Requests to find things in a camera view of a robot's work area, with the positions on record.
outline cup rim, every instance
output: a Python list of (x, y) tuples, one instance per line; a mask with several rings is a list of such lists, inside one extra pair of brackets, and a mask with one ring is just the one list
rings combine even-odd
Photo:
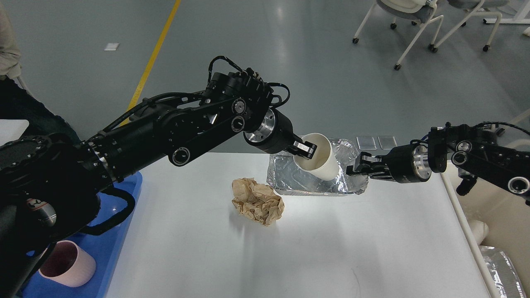
[(39, 274), (40, 274), (42, 277), (44, 277), (44, 278), (57, 278), (57, 277), (60, 277), (60, 276), (63, 276), (63, 275), (65, 275), (65, 274), (67, 274), (67, 273), (68, 273), (68, 272), (74, 267), (75, 263), (77, 262), (77, 260), (78, 260), (78, 258), (79, 258), (79, 253), (80, 253), (80, 252), (79, 252), (79, 249), (80, 249), (80, 247), (79, 247), (79, 245), (77, 245), (77, 243), (75, 243), (75, 242), (72, 241), (72, 240), (61, 240), (61, 241), (57, 241), (57, 243), (56, 243), (55, 245), (58, 245), (59, 243), (65, 243), (65, 242), (66, 242), (66, 243), (71, 243), (71, 244), (73, 244), (74, 247), (75, 247), (75, 250), (76, 250), (76, 256), (75, 256), (75, 261), (74, 261), (74, 263), (72, 264), (72, 266), (70, 266), (70, 268), (68, 268), (68, 270), (66, 270), (65, 272), (63, 272), (63, 273), (61, 273), (61, 274), (59, 274), (59, 275), (56, 275), (56, 276), (48, 276), (48, 275), (44, 275), (44, 274), (42, 273), (42, 271), (41, 271), (41, 268), (39, 268)]

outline gray sleeve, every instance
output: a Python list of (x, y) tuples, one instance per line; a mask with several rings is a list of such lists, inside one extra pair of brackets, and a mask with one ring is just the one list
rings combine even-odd
[(20, 75), (20, 49), (4, 5), (0, 3), (0, 75), (11, 78)]

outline robotic arm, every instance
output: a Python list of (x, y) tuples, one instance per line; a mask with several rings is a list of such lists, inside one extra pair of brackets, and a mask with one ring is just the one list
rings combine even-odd
[(497, 145), (497, 134), (486, 130), (504, 122), (484, 122), (468, 125), (432, 127), (426, 140), (412, 140), (409, 145), (393, 148), (386, 155), (372, 156), (361, 152), (355, 166), (346, 174), (365, 174), (374, 179), (399, 183), (425, 182), (431, 173), (444, 172), (447, 157), (458, 167), (463, 179), (456, 189), (464, 196), (482, 178), (514, 195), (525, 198), (530, 206), (530, 152), (520, 152)]
[[(219, 59), (237, 72), (212, 77)], [(243, 132), (248, 144), (267, 153), (313, 157), (316, 145), (293, 134), (290, 120), (277, 110), (289, 99), (286, 86), (264, 82), (224, 56), (214, 58), (208, 71), (205, 90), (144, 99), (80, 144), (52, 134), (0, 147), (0, 297), (13, 296), (35, 273), (48, 245), (79, 231), (99, 235), (126, 219), (134, 198), (113, 188), (113, 182), (164, 156), (184, 166)], [(285, 88), (287, 97), (275, 95), (273, 87)], [(128, 118), (130, 123), (118, 127)], [(100, 191), (123, 198), (128, 206), (87, 226), (98, 214)]]

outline wire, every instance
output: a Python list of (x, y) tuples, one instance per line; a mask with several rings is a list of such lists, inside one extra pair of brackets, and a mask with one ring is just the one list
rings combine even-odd
[(479, 123), (479, 124), (473, 126), (472, 128), (479, 128), (479, 127), (486, 126), (486, 125), (505, 125), (505, 126), (509, 126), (511, 128), (518, 129), (518, 130), (522, 131), (523, 133), (525, 133), (525, 134), (530, 136), (530, 132), (527, 131), (526, 129), (521, 128), (521, 127), (519, 127), (517, 125), (513, 125), (513, 124), (508, 123), (508, 122), (485, 121), (485, 122), (482, 122), (482, 123)]
[(212, 59), (210, 61), (210, 65), (208, 66), (208, 84), (211, 81), (211, 70), (214, 68), (214, 62), (217, 61), (217, 60), (224, 60), (224, 61), (228, 62), (228, 64), (230, 64), (230, 66), (232, 66), (235, 69), (237, 69), (237, 71), (243, 72), (241, 67), (239, 67), (237, 64), (235, 64), (232, 60), (226, 58), (225, 56), (217, 56), (217, 57), (215, 57), (214, 59)]
[(281, 99), (281, 96), (274, 95), (273, 97), (277, 98), (279, 101), (275, 102), (275, 103), (271, 103), (270, 106), (271, 107), (275, 107), (275, 108), (279, 108), (279, 107), (283, 106), (284, 104), (286, 104), (287, 101), (289, 100), (289, 98), (291, 97), (291, 91), (289, 90), (289, 87), (287, 87), (286, 85), (283, 85), (282, 83), (268, 83), (268, 85), (271, 86), (271, 87), (282, 87), (285, 90), (287, 90), (287, 97), (284, 100)]
[(425, 142), (425, 141), (422, 140), (422, 139), (413, 139), (413, 140), (410, 141), (410, 144), (414, 144), (414, 143), (420, 143), (420, 144), (426, 144), (426, 145), (428, 145), (428, 143)]
[(185, 92), (168, 92), (168, 93), (162, 93), (159, 95), (155, 95), (151, 98), (148, 98), (147, 100), (142, 101), (140, 104), (132, 107), (130, 110), (123, 113), (118, 119), (114, 120), (111, 124), (107, 125), (103, 129), (103, 132), (108, 133), (111, 130), (113, 130), (116, 126), (118, 126), (120, 123), (125, 121), (127, 118), (131, 117), (134, 113), (139, 111), (140, 109), (148, 106), (149, 104), (152, 104), (153, 102), (156, 102), (158, 100), (162, 99), (175, 99), (179, 97), (195, 97), (197, 94), (194, 93), (185, 93)]

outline chair leg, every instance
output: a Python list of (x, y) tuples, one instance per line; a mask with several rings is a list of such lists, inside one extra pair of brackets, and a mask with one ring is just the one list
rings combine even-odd
[(392, 23), (390, 24), (390, 29), (392, 29), (392, 30), (396, 29), (396, 27), (398, 26), (396, 24), (396, 20), (397, 20), (397, 18), (394, 17), (394, 19), (392, 20)]
[(495, 21), (495, 25), (493, 26), (493, 29), (491, 30), (490, 38), (488, 39), (488, 42), (486, 42), (486, 46), (491, 45), (493, 36), (495, 36), (495, 32), (497, 32), (497, 28), (499, 28), (500, 20), (502, 19), (502, 13), (496, 12), (496, 16), (497, 16), (497, 20)]
[(473, 16), (472, 13), (468, 13), (466, 15), (466, 17), (461, 20), (458, 24), (456, 24), (454, 27), (451, 28), (451, 30), (449, 30), (449, 32), (447, 32), (447, 34), (444, 35), (444, 37), (442, 37), (435, 45), (434, 45), (434, 48), (438, 48), (442, 43), (444, 43), (444, 41), (446, 39), (448, 39), (451, 35), (453, 35), (453, 33), (456, 32), (456, 30), (458, 30), (458, 28), (460, 28), (462, 26), (463, 23), (465, 23), (471, 16)]
[(424, 26), (421, 26), (421, 28), (418, 31), (418, 33), (416, 33), (416, 36), (414, 36), (414, 39), (412, 39), (412, 41), (410, 42), (410, 44), (407, 47), (407, 49), (405, 50), (405, 52), (403, 52), (403, 54), (401, 55), (401, 57), (397, 61), (396, 66), (397, 65), (401, 65), (401, 61), (403, 61), (403, 59), (405, 59), (405, 56), (409, 53), (410, 49), (416, 43), (416, 41), (418, 40), (418, 37), (420, 37), (420, 35), (423, 33), (423, 31), (425, 30), (426, 27), (427, 27), (427, 24), (425, 24)]
[(435, 17), (434, 19), (430, 20), (429, 21), (429, 24), (430, 23), (434, 23), (436, 21), (440, 20), (440, 23), (438, 24), (438, 28), (436, 29), (436, 32), (434, 33), (434, 36), (432, 37), (432, 41), (431, 41), (431, 45), (434, 46), (434, 43), (436, 41), (436, 37), (438, 37), (438, 33), (440, 32), (440, 28), (441, 28), (441, 24), (443, 23), (444, 21), (444, 16), (443, 15), (439, 15), (437, 17)]
[(433, 51), (434, 49), (437, 49), (446, 39), (448, 39), (451, 35), (453, 35), (453, 33), (455, 33), (455, 31), (460, 28), (470, 17), (476, 15), (476, 12), (482, 8), (482, 5), (484, 4), (485, 0), (480, 0), (479, 3), (475, 6), (475, 8), (473, 8), (472, 11), (468, 12), (468, 14), (464, 17), (463, 20), (461, 20), (457, 25), (455, 25), (447, 34), (445, 34), (444, 37), (442, 37), (440, 39), (439, 42), (437, 42), (434, 47), (432, 48)]
[(372, 14), (372, 11), (374, 10), (374, 7), (377, 5), (377, 2), (374, 1), (373, 5), (370, 7), (370, 10), (368, 10), (368, 13), (366, 14), (363, 22), (361, 23), (361, 25), (359, 26), (359, 29), (357, 29), (357, 32), (355, 32), (355, 35), (354, 35), (354, 43), (355, 40), (357, 39), (357, 41), (359, 41), (358, 37), (359, 37), (359, 34), (361, 33), (361, 30), (363, 29), (364, 25), (366, 24), (366, 21), (368, 20), (368, 18), (370, 17), (370, 15)]

